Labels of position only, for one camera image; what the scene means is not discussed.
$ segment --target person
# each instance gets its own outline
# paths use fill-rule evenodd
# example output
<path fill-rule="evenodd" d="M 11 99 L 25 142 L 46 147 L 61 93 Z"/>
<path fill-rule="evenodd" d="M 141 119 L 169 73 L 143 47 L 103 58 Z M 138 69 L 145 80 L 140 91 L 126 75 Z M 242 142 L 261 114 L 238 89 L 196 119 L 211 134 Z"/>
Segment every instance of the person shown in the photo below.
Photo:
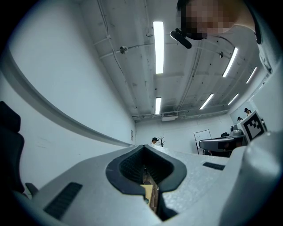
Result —
<path fill-rule="evenodd" d="M 153 137 L 150 144 L 155 144 L 156 142 L 157 142 L 157 138 L 156 138 L 156 137 Z"/>
<path fill-rule="evenodd" d="M 178 0 L 178 28 L 188 38 L 201 40 L 225 33 L 233 26 L 247 27 L 255 33 L 262 65 L 272 74 L 282 56 L 282 50 L 254 5 L 246 0 Z"/>
<path fill-rule="evenodd" d="M 247 109 L 247 108 L 245 108 L 245 113 L 247 114 L 247 116 L 249 116 L 252 113 L 252 111 Z"/>

